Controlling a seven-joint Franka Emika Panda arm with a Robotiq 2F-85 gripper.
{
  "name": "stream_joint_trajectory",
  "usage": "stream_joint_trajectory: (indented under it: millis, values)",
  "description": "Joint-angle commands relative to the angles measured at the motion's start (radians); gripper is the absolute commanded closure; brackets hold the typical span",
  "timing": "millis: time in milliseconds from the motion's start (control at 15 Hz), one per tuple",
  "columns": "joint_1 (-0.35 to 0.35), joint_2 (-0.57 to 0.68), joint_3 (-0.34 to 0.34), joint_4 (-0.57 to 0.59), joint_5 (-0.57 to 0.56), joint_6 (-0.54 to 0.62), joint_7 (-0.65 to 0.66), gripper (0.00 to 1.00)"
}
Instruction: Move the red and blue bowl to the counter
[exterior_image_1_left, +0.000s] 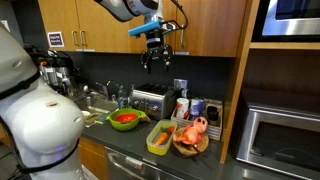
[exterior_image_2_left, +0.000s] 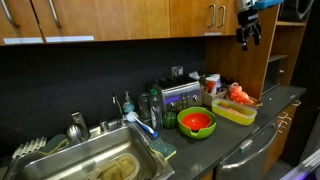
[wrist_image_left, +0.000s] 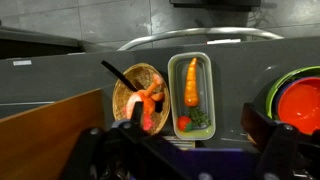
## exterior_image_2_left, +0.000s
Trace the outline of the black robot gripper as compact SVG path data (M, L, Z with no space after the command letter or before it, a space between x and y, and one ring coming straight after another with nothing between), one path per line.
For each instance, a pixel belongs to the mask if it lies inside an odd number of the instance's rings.
M260 44L262 29L258 21L258 11L255 9L248 9L237 14L238 24L240 28L236 30L238 36L242 36L242 50L248 51L248 34L254 37L254 43Z

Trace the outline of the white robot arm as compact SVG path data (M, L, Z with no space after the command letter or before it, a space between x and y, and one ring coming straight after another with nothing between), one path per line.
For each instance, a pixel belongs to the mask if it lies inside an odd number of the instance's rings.
M254 44L259 45L262 28L258 20L258 10L254 8L256 0L234 0L239 28L236 29L236 39L243 51L248 50L248 37L254 38Z

